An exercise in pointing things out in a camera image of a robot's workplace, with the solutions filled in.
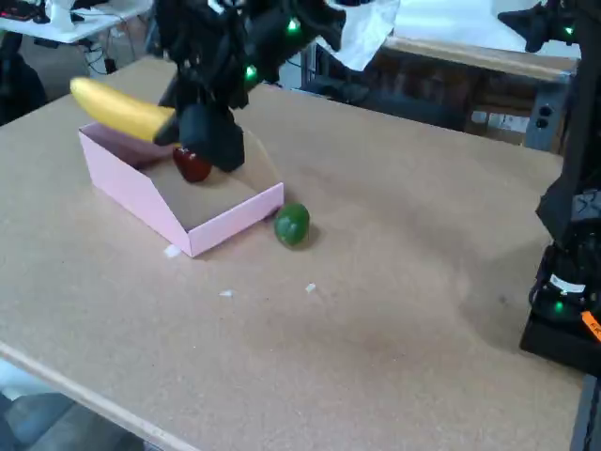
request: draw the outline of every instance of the green fruit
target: green fruit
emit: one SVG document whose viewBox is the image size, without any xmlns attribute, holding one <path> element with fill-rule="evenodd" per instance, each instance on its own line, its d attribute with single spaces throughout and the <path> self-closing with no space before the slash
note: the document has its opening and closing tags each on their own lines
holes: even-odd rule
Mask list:
<svg viewBox="0 0 601 451">
<path fill-rule="evenodd" d="M 275 217 L 276 237 L 287 246 L 296 246 L 309 233 L 309 211 L 302 204 L 288 204 Z"/>
</svg>

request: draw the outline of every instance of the banana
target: banana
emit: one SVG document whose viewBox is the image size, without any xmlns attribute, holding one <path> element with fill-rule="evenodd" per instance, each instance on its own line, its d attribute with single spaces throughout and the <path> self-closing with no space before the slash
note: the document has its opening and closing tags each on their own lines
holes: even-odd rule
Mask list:
<svg viewBox="0 0 601 451">
<path fill-rule="evenodd" d="M 175 111 L 138 101 L 91 78 L 73 78 L 70 90 L 79 105 L 100 124 L 144 141 L 152 142 Z"/>
</svg>

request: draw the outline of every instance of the desk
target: desk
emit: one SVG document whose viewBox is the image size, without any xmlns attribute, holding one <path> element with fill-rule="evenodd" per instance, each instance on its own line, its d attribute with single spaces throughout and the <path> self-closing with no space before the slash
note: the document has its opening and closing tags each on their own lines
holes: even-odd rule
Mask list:
<svg viewBox="0 0 601 451">
<path fill-rule="evenodd" d="M 390 36 L 384 47 L 410 54 L 453 61 L 476 68 L 522 75 L 542 82 L 565 82 L 575 73 L 574 59 L 520 54 L 483 47 Z"/>
<path fill-rule="evenodd" d="M 92 38 L 103 30 L 108 30 L 132 17 L 144 14 L 152 7 L 151 0 L 111 0 L 108 4 L 98 5 L 92 9 L 77 9 L 84 17 L 83 22 L 76 23 L 73 30 L 62 31 L 52 23 L 19 22 L 0 18 L 0 29 L 13 31 L 34 38 L 42 38 L 64 44 L 76 43 L 84 38 Z M 99 42 L 92 39 L 90 48 L 84 47 L 85 60 L 90 69 L 90 76 L 98 78 L 98 74 L 106 71 L 104 53 Z"/>
<path fill-rule="evenodd" d="M 172 73 L 107 80 L 156 101 Z M 559 159 L 251 97 L 239 121 L 312 213 L 306 250 L 260 224 L 167 258 L 90 185 L 73 99 L 2 129 L 0 357 L 165 450 L 567 449 L 582 378 L 518 350 Z"/>
<path fill-rule="evenodd" d="M 538 81 L 538 93 L 523 144 L 527 148 L 551 150 L 562 124 L 569 84 L 578 67 L 576 60 L 397 36 L 388 37 L 384 48 L 520 75 Z M 550 108 L 550 117 L 541 115 L 544 107 Z M 543 119 L 547 124 L 545 128 L 537 126 L 539 119 Z"/>
</svg>

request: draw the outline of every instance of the green led light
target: green led light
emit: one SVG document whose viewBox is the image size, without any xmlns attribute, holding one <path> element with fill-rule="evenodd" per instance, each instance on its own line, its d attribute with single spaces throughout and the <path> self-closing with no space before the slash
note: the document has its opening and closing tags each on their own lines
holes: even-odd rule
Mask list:
<svg viewBox="0 0 601 451">
<path fill-rule="evenodd" d="M 299 20 L 294 17 L 292 19 L 290 19 L 290 22 L 288 22 L 288 27 L 286 28 L 288 33 L 296 33 L 300 29 L 301 29 L 301 23 L 299 22 Z"/>
<path fill-rule="evenodd" d="M 256 78 L 256 67 L 253 65 L 247 66 L 246 71 L 244 72 L 244 78 L 246 78 L 247 81 L 251 81 Z"/>
</svg>

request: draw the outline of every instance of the pink cardboard box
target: pink cardboard box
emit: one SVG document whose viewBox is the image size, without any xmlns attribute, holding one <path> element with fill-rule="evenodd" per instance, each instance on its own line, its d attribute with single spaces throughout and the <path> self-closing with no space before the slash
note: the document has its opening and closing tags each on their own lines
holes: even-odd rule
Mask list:
<svg viewBox="0 0 601 451">
<path fill-rule="evenodd" d="M 245 163 L 231 174 L 213 167 L 201 183 L 179 174 L 172 148 L 99 123 L 80 129 L 92 182 L 188 254 L 198 256 L 284 204 L 284 184 L 261 143 L 244 132 Z"/>
</svg>

